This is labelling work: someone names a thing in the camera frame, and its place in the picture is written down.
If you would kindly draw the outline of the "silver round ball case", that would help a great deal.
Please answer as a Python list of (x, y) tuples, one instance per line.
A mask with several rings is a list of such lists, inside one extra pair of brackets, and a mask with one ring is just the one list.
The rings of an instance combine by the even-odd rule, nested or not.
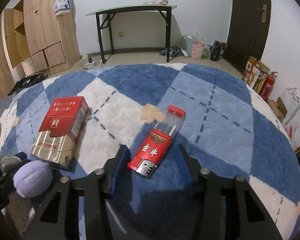
[(2, 174), (8, 172), (21, 162), (17, 156), (5, 156), (0, 160), (0, 170)]

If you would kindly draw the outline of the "red silver cigarette pack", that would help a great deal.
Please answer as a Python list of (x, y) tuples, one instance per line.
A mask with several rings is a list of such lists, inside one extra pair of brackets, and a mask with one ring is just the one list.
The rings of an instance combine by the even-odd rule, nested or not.
[(89, 110), (82, 96), (56, 98), (39, 128), (30, 155), (69, 170)]

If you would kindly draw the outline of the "red giant lighter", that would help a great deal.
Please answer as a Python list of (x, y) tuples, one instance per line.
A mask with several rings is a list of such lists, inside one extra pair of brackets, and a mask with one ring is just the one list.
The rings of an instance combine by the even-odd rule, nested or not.
[(174, 136), (181, 128), (186, 113), (171, 105), (163, 113), (156, 107), (147, 104), (141, 116), (148, 120), (155, 120), (157, 123), (127, 166), (139, 175), (149, 178), (160, 164)]

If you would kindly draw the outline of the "purple plush toy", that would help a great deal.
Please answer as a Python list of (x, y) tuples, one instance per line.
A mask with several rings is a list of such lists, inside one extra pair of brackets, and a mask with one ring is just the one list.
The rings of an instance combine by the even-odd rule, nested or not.
[(53, 181), (53, 171), (48, 163), (35, 160), (23, 165), (13, 177), (19, 196), (34, 198), (45, 192)]

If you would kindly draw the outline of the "blue white checkered rug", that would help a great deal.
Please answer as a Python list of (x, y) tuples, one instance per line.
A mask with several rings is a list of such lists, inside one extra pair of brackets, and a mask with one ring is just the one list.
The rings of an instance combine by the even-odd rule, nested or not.
[(153, 129), (172, 137), (150, 178), (125, 168), (107, 203), (115, 239), (190, 239), (198, 204), (188, 192), (179, 145), (221, 177), (245, 177), (283, 239), (300, 229), (300, 168), (287, 133), (241, 79), (197, 64), (134, 64), (47, 79), (20, 92), (3, 112), (0, 157), (29, 154), (56, 98), (82, 96), (89, 113), (78, 130), (72, 179), (104, 166), (121, 145), (152, 157)]

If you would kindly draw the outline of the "black open suitcase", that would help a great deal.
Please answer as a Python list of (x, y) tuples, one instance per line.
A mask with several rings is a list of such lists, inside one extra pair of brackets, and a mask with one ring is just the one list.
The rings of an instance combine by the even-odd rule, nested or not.
[(13, 89), (10, 91), (8, 96), (13, 95), (13, 94), (18, 94), (20, 93), (23, 89), (32, 87), (36, 85), (37, 83), (40, 83), (44, 81), (48, 76), (45, 75), (44, 73), (34, 73), (31, 74), (30, 76), (25, 76), (21, 80), (17, 81)]

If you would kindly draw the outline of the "red fire extinguisher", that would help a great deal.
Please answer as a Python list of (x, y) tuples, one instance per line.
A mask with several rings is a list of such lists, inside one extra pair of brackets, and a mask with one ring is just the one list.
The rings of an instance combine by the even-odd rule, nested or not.
[(266, 79), (265, 79), (265, 81), (264, 81), (264, 83), (263, 83), (263, 85), (262, 85), (262, 87), (259, 91), (259, 96), (264, 101), (266, 101), (269, 98), (269, 96), (270, 96), (270, 94), (273, 90), (273, 87), (274, 87), (274, 84), (275, 84), (275, 81), (276, 81), (276, 78), (277, 78), (277, 74), (278, 74), (278, 72), (270, 72), (267, 75), (267, 77), (266, 77)]

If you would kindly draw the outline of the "colourful cardboard boxes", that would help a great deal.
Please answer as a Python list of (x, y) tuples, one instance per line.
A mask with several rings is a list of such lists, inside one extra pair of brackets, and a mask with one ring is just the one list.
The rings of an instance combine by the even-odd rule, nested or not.
[(243, 72), (242, 81), (259, 93), (269, 72), (270, 69), (265, 64), (251, 56)]

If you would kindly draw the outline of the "black bag by door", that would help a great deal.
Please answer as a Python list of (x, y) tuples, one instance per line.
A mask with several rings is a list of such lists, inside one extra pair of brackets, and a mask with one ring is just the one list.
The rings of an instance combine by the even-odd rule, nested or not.
[(226, 43), (218, 40), (214, 40), (213, 45), (210, 47), (210, 60), (218, 61), (222, 58), (226, 49)]

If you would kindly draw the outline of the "pink snack bag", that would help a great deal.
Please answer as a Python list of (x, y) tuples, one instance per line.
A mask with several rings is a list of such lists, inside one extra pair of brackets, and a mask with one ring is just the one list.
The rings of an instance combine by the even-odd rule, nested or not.
[(194, 60), (200, 60), (202, 59), (204, 52), (204, 43), (203, 42), (192, 42), (192, 48), (191, 48), (191, 58)]

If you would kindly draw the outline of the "wooden wardrobe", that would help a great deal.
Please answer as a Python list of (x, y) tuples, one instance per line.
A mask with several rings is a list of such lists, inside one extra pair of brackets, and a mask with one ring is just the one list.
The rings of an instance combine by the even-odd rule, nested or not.
[(11, 0), (1, 16), (2, 39), (16, 80), (37, 72), (51, 75), (81, 58), (74, 12), (55, 15), (56, 0)]

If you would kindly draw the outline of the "white plastic bag on wardrobe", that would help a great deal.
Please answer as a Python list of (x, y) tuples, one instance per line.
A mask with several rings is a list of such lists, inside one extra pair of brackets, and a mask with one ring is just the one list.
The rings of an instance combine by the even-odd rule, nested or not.
[(55, 1), (55, 15), (64, 15), (71, 11), (71, 0), (56, 0)]

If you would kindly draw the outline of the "dark wooden door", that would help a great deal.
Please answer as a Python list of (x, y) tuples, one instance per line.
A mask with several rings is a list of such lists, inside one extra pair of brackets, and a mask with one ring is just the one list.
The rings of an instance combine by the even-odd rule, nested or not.
[(232, 0), (223, 58), (243, 73), (249, 57), (261, 59), (270, 26), (271, 0)]

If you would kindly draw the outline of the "black frame folding table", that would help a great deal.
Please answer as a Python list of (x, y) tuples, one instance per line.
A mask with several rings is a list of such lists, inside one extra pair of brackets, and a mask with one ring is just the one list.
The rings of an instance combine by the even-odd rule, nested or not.
[(99, 9), (86, 14), (96, 19), (101, 60), (127, 52), (170, 51), (176, 5), (137, 4)]

